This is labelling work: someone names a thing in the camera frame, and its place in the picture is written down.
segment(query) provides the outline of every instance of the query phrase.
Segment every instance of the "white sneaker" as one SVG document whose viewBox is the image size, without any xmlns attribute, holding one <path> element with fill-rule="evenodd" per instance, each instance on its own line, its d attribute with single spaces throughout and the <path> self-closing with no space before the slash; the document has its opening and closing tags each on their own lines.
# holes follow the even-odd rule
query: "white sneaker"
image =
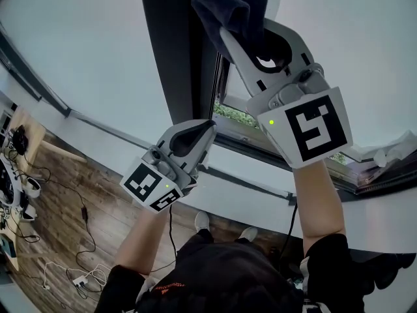
<svg viewBox="0 0 417 313">
<path fill-rule="evenodd" d="M 198 212 L 194 220 L 195 230 L 199 232 L 200 230 L 209 230 L 210 231 L 210 220 L 209 216 L 204 211 Z"/>
<path fill-rule="evenodd" d="M 240 234 L 239 239 L 245 238 L 247 240 L 249 240 L 250 242 L 252 242 L 256 236 L 258 235 L 258 229 L 256 227 L 248 227 L 246 228 L 242 234 Z"/>
</svg>

